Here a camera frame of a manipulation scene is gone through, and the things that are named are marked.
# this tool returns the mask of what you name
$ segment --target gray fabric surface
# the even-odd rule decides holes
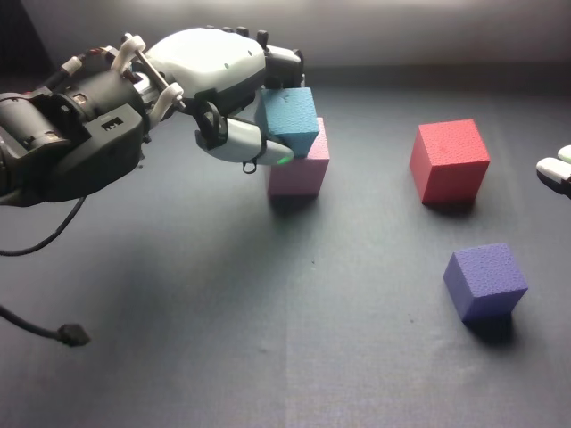
[[[272,208],[262,174],[208,157],[177,115],[57,241],[0,259],[2,304],[94,339],[70,350],[0,322],[0,426],[569,426],[571,202],[534,172],[570,142],[567,88],[338,75],[310,82],[332,157],[316,201]],[[408,169],[417,125],[465,118],[492,156],[476,206],[430,210]],[[0,247],[72,205],[0,209]],[[443,272],[497,242],[530,289],[489,334],[459,321]]]

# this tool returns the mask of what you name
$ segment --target red block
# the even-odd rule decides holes
[[[323,119],[307,158],[266,168],[268,196],[317,196],[329,164],[329,148]]]
[[[473,202],[489,164],[473,120],[418,127],[410,170],[422,203]]]

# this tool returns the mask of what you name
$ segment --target green light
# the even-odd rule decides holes
[[[290,162],[293,158],[290,156],[285,156],[285,158],[282,158],[280,160],[277,161],[277,165],[283,165],[287,162]]]

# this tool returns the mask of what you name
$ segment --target foam block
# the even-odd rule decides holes
[[[318,115],[308,87],[262,89],[255,114],[258,126],[305,158],[319,134]]]
[[[489,164],[473,120],[418,127],[410,170],[422,203],[473,202]]]
[[[329,164],[329,148],[322,118],[319,134],[305,159],[266,168],[268,196],[317,196]]]
[[[462,321],[508,314],[527,291],[506,243],[454,252],[444,282]]]

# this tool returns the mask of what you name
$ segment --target blue cube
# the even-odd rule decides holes
[[[318,115],[308,87],[262,89],[255,121],[298,158],[307,157],[319,134]]]
[[[527,291],[506,243],[454,252],[444,282],[462,321],[509,314]]]

